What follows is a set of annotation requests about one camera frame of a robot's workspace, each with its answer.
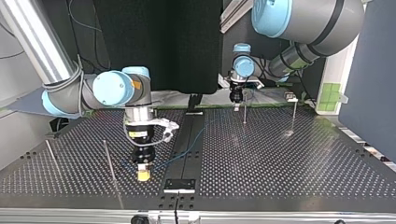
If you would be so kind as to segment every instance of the perforated metal table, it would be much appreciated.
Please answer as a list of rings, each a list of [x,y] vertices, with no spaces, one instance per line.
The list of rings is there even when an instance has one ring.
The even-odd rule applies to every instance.
[[[251,108],[247,124],[231,108],[206,109],[202,116],[161,110],[159,117],[181,128],[171,143],[156,148],[154,166],[188,153],[153,172],[147,183],[136,181],[122,115],[99,111],[64,131],[50,141],[57,160],[43,144],[9,165],[0,172],[0,206],[396,214],[396,174],[309,109],[299,108],[293,120],[290,107]],[[164,194],[167,179],[194,179],[196,191]]]

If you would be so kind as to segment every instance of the white panel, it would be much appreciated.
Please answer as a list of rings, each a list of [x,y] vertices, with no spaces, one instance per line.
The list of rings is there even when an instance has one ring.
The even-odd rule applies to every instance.
[[[0,119],[0,170],[39,145],[50,131],[50,117],[11,113]]]
[[[0,22],[7,27],[0,14]],[[14,37],[0,27],[0,58],[22,51]],[[40,87],[41,81],[23,53],[0,59],[0,170],[43,141],[51,118],[7,111],[4,107]]]
[[[0,22],[7,27],[2,18]],[[18,40],[2,28],[0,28],[0,40],[0,58],[22,51]],[[0,78],[0,106],[41,85],[41,80],[25,53],[14,58],[0,59]]]

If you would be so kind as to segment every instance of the cable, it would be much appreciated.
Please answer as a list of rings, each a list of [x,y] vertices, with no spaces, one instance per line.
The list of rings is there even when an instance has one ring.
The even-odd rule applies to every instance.
[[[13,57],[17,57],[17,56],[19,56],[19,55],[21,55],[21,54],[23,54],[23,53],[24,53],[24,51],[19,52],[19,53],[16,53],[16,54],[13,54],[13,55],[5,56],[5,57],[0,57],[0,60],[2,60],[2,59],[9,59],[9,58],[13,58]]]
[[[262,69],[262,74],[259,76],[259,78],[264,76],[265,79],[268,79],[267,76],[265,75],[265,67],[267,66],[267,60],[264,59],[263,55],[260,57],[260,64],[262,65],[263,69]]]
[[[84,75],[85,73],[82,72],[80,76],[80,81],[79,81],[79,87],[78,87],[78,113],[81,117],[84,116],[84,111],[82,111],[82,87],[84,86]]]
[[[15,39],[17,38],[17,37],[15,37],[15,35],[12,34],[12,33],[6,28],[6,26],[4,26],[3,23],[1,23],[1,22],[0,22],[0,27],[1,27],[4,31],[6,31],[9,35],[11,35],[12,37],[14,37]],[[9,55],[9,56],[0,57],[0,60],[2,60],[2,59],[9,59],[9,58],[13,58],[13,57],[17,57],[17,56],[19,56],[19,55],[21,55],[21,54],[23,54],[23,53],[24,53],[24,50],[21,51],[21,52],[19,52],[19,53],[16,53],[16,54],[12,54],[12,55]]]
[[[96,32],[101,32],[101,33],[102,33],[102,30],[100,30],[100,29],[98,29],[98,28],[96,28],[96,27],[93,27],[93,26],[90,26],[90,25],[87,25],[87,24],[84,24],[84,23],[82,23],[82,22],[77,21],[76,18],[74,17],[74,15],[73,15],[73,12],[72,12],[72,9],[71,9],[71,6],[72,6],[72,4],[73,4],[73,1],[74,1],[74,0],[70,0],[70,2],[69,2],[69,7],[68,7],[70,19],[71,19],[72,21],[74,21],[75,23],[79,24],[79,25],[82,25],[82,26],[84,26],[84,27],[87,27],[87,28],[90,28],[90,29],[93,29],[93,30],[94,30],[94,33],[93,33],[93,35],[94,35],[93,47],[94,47],[95,60],[97,61],[97,63],[99,64],[100,67],[102,67],[102,68],[104,68],[104,69],[106,69],[106,70],[110,70],[110,69],[111,69],[111,68],[110,68],[110,67],[111,67],[111,61],[108,61],[108,67],[103,66],[103,65],[100,63],[100,61],[99,61],[99,56],[98,56],[98,53],[97,53],[97,33],[96,33]],[[96,17],[97,17],[96,10],[94,11],[94,14],[95,14],[94,20],[95,20],[95,26],[96,26]],[[79,48],[78,41],[77,41],[77,36],[76,36],[76,30],[75,30],[75,27],[74,27],[74,25],[73,25],[73,22],[72,22],[72,29],[73,29],[73,35],[74,35],[74,38],[75,38],[75,42],[76,42],[76,45],[77,45],[77,49],[78,49],[78,54],[80,55],[81,59],[84,60],[88,65],[92,66],[92,68],[93,68],[93,73],[95,73],[95,69],[96,69],[97,71],[101,72],[101,73],[104,72],[102,69],[96,67],[96,66],[94,65],[93,62],[91,62],[90,60],[88,60],[88,59],[86,59],[86,58],[84,58],[84,57],[81,56],[81,52],[80,52],[80,48]]]
[[[314,104],[315,107],[317,107],[317,103],[314,102],[314,98],[312,98],[311,94],[309,94],[308,90],[306,89],[306,86],[303,82],[303,76],[301,75],[300,71],[296,71],[297,77],[300,79],[301,85],[304,88],[304,91],[306,92],[306,95],[308,95],[309,99],[311,100],[312,104]]]
[[[182,153],[180,153],[178,156],[174,157],[173,159],[171,159],[171,160],[169,160],[169,161],[166,161],[166,162],[164,162],[163,164],[161,164],[161,165],[159,165],[159,166],[154,167],[154,171],[156,171],[156,170],[158,170],[158,169],[161,169],[162,167],[169,165],[169,164],[172,163],[173,161],[176,161],[176,160],[178,160],[178,159],[184,157],[185,155],[187,155],[187,154],[192,150],[192,148],[195,146],[196,142],[198,141],[198,138],[199,138],[199,137],[201,136],[201,134],[204,132],[204,130],[206,129],[206,127],[209,126],[209,124],[215,122],[216,120],[217,120],[217,119],[213,119],[213,120],[209,121],[209,122],[205,125],[205,127],[204,127],[203,129],[201,129],[200,132],[198,132],[198,134],[196,135],[194,141],[192,141],[191,146],[190,146],[185,152],[182,152]]]
[[[71,83],[73,83],[75,80],[77,80],[79,77],[84,76],[84,72],[82,71],[81,67],[76,63],[73,62],[76,65],[76,71],[71,76],[69,79],[67,79],[65,82],[62,82],[56,86],[47,86],[43,84],[43,88],[47,90],[47,92],[56,92],[56,91],[61,91],[64,88],[68,87]]]
[[[166,136],[164,136],[163,139],[161,139],[160,141],[157,141],[157,142],[147,143],[147,144],[138,144],[138,143],[136,143],[136,141],[132,140],[132,138],[128,135],[128,130],[126,130],[125,122],[123,123],[122,126],[123,126],[123,130],[124,130],[124,133],[125,133],[126,138],[127,138],[134,146],[137,146],[137,147],[153,147],[153,146],[156,146],[156,145],[158,145],[158,144],[164,142],[165,139],[166,139]]]
[[[93,29],[93,30],[96,30],[96,31],[99,31],[99,32],[102,33],[102,30],[100,30],[100,29],[98,29],[98,28],[96,28],[96,27],[93,27],[93,26],[84,24],[84,23],[82,23],[82,22],[76,20],[76,18],[73,16],[73,13],[72,13],[72,4],[73,4],[73,1],[74,1],[74,0],[70,0],[70,2],[69,2],[69,15],[70,15],[70,17],[72,18],[72,20],[73,20],[75,23],[77,23],[78,25],[80,25],[80,26],[84,26],[84,27],[87,27],[87,28],[90,28],[90,29]]]
[[[12,37],[16,38],[14,34],[12,34],[5,25],[3,25],[3,23],[0,22],[0,26],[3,28],[3,30],[5,30],[9,35],[11,35]]]
[[[177,207],[175,207],[175,224],[178,224]]]
[[[96,13],[96,9],[94,9],[95,12],[95,27],[96,27],[96,18],[97,18],[97,13]],[[98,43],[97,43],[97,32],[96,30],[93,32],[93,51],[95,54],[95,59],[98,62],[99,66],[101,66],[102,68],[106,69],[106,70],[110,70],[111,69],[111,61],[108,60],[107,61],[107,67],[103,66],[102,63],[99,60],[99,56],[98,56]]]

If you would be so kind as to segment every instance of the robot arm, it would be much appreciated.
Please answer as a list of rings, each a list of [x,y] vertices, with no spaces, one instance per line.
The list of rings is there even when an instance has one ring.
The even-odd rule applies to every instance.
[[[123,127],[134,144],[138,177],[148,180],[149,165],[155,158],[154,146],[169,142],[178,129],[176,123],[153,116],[149,70],[126,67],[85,77],[81,67],[65,52],[40,0],[1,0],[0,10],[43,82],[45,109],[54,116],[67,117],[111,106],[124,108]],[[165,127],[165,131],[163,139],[153,143],[156,125]]]
[[[294,44],[263,64],[256,63],[258,58],[235,54],[234,85],[237,79],[259,77],[262,69],[268,79],[286,81],[291,73],[305,69],[316,59],[338,53],[359,34],[364,8],[361,0],[255,0],[251,19],[257,33]],[[234,52],[244,45],[236,45]]]

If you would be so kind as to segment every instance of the metal rod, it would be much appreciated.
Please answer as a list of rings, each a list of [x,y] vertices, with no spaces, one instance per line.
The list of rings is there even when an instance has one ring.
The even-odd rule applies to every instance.
[[[46,139],[47,148],[49,149],[49,154],[53,160],[56,160],[55,154],[53,154],[52,147],[50,146],[50,141]]]
[[[114,181],[117,181],[116,175],[114,174],[113,162],[111,162],[110,152],[108,151],[107,141],[106,141],[106,140],[103,140],[103,146],[104,146],[104,148],[105,148],[105,152],[106,152],[106,156],[107,156],[107,161],[108,161],[108,166],[110,167],[111,175],[113,176],[113,180],[114,180]]]
[[[247,123],[247,113],[248,113],[248,98],[245,96],[244,124]]]
[[[296,119],[297,103],[298,103],[298,102],[295,102],[295,103],[294,103],[293,120]]]

